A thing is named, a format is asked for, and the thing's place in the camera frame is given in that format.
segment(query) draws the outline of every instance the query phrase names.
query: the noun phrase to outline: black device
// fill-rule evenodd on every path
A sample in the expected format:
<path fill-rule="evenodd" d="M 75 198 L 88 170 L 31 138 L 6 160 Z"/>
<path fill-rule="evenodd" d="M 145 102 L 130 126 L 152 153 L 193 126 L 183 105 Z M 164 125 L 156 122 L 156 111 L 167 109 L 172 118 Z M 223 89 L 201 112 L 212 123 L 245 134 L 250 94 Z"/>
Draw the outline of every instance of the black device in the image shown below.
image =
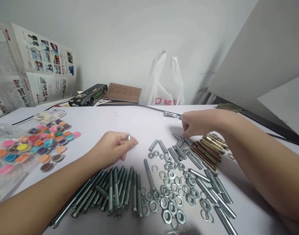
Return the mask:
<path fill-rule="evenodd" d="M 69 100 L 70 107 L 72 106 L 94 106 L 101 97 L 103 97 L 108 91 L 108 87 L 105 84 L 96 84 L 91 88 L 83 91 L 81 94 L 71 98 Z"/>

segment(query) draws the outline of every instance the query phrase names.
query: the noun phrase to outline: hand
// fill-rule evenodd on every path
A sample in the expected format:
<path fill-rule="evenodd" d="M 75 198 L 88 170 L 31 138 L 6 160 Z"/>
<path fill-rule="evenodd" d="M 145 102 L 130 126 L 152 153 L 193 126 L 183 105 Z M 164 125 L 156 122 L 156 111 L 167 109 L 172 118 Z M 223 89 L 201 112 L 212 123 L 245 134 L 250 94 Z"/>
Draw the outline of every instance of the hand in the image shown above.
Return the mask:
<path fill-rule="evenodd" d="M 127 152 L 139 142 L 132 136 L 127 141 L 127 133 L 106 132 L 97 144 L 86 154 L 91 163 L 96 163 L 99 168 L 106 168 L 115 163 L 119 158 L 123 161 Z"/>

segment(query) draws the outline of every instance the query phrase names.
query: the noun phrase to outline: hex bolt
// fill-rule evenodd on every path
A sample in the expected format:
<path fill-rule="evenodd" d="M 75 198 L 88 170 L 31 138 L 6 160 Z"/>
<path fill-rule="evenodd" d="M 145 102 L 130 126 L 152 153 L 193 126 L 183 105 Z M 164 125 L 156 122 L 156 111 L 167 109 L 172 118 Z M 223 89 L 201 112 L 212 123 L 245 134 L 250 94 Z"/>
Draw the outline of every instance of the hex bolt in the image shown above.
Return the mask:
<path fill-rule="evenodd" d="M 133 170 L 133 207 L 132 212 L 136 212 L 136 170 Z"/>
<path fill-rule="evenodd" d="M 162 140 L 158 141 L 160 148 L 162 149 L 163 153 L 168 153 L 164 143 L 162 142 Z"/>
<path fill-rule="evenodd" d="M 142 214 L 142 202 L 141 202 L 141 179 L 140 174 L 137 174 L 137 207 L 138 207 L 138 216 L 139 218 L 143 217 Z"/>
<path fill-rule="evenodd" d="M 149 163 L 147 162 L 146 159 L 144 159 L 144 166 L 145 166 L 147 178 L 149 180 L 150 189 L 151 189 L 151 191 L 155 191 L 156 187 L 155 187 L 155 184 L 154 184 L 154 181 L 153 181 L 153 178 L 152 178 L 152 174 L 150 173 Z"/>
<path fill-rule="evenodd" d="M 149 151 L 152 152 L 156 146 L 156 144 L 158 143 L 158 140 L 154 140 L 154 142 L 152 143 L 152 145 L 149 148 Z"/>
<path fill-rule="evenodd" d="M 133 169 L 134 167 L 130 167 L 130 172 L 129 172 L 129 179 L 128 179 L 128 185 L 127 185 L 127 191 L 126 191 L 126 199 L 124 204 L 129 205 L 129 199 L 130 199 L 130 190 L 131 190 L 131 183 L 132 183 L 132 176 L 133 176 Z"/>

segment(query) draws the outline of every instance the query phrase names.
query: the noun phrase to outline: white wall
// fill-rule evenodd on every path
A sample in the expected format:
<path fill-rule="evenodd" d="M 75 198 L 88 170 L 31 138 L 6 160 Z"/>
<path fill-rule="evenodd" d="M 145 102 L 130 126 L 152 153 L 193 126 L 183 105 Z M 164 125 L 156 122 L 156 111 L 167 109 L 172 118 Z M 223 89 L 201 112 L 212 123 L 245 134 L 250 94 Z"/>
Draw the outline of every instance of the white wall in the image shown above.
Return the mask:
<path fill-rule="evenodd" d="M 260 0 L 208 90 L 284 126 L 257 98 L 296 77 L 299 0 Z"/>
<path fill-rule="evenodd" d="M 0 0 L 0 21 L 72 48 L 78 89 L 110 82 L 142 88 L 166 49 L 167 68 L 178 56 L 190 104 L 201 73 L 217 70 L 257 1 Z"/>

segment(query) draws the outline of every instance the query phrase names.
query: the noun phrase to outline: pink disc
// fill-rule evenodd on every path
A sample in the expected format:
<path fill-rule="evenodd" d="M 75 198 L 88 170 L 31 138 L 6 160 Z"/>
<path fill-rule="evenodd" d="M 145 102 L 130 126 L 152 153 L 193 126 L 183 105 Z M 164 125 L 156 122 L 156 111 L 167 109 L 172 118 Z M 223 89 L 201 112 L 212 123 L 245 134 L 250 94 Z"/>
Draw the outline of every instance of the pink disc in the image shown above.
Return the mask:
<path fill-rule="evenodd" d="M 78 138 L 78 137 L 81 136 L 81 132 L 75 132 L 75 133 L 73 133 L 73 136 L 74 136 L 75 138 Z"/>

